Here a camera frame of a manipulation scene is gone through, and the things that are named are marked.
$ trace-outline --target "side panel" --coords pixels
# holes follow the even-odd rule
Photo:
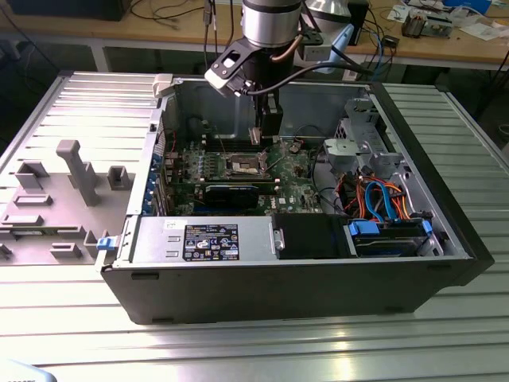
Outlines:
[[[470,257],[476,259],[475,262],[472,262],[472,269],[469,269],[468,273],[456,280],[455,283],[455,285],[466,285],[477,275],[486,271],[495,261],[384,86],[375,83],[372,84],[372,89],[382,107],[380,112],[384,122],[388,126],[392,126],[399,142],[403,145],[400,148],[404,149],[404,154],[410,157],[463,249]]]
[[[225,322],[413,312],[470,263],[107,268],[102,276],[138,324]]]

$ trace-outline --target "black bracket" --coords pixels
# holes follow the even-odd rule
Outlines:
[[[252,45],[245,37],[234,41],[228,46],[219,58],[212,64],[212,70],[222,80],[231,78],[244,62],[256,52],[262,50],[261,47]]]

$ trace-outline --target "white paper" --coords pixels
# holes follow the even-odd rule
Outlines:
[[[387,19],[403,23],[411,9],[411,6],[393,6],[387,15]]]
[[[480,24],[479,22],[460,28],[460,30],[485,41],[490,41],[500,36],[499,30],[485,24]]]

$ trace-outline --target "table leg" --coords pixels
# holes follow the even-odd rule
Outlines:
[[[92,41],[90,44],[94,56],[95,67],[98,72],[111,72],[110,62],[106,56],[106,49],[99,41]]]

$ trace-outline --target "blue latch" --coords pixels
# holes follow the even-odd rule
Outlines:
[[[350,235],[379,235],[380,230],[375,221],[354,220],[348,225]]]
[[[113,251],[115,249],[115,245],[117,244],[117,236],[107,236],[101,237],[97,240],[97,244],[95,247],[102,250]]]
[[[433,233],[433,228],[431,227],[431,223],[427,220],[422,221],[422,227],[424,228],[424,232],[426,232],[427,236],[431,236]]]

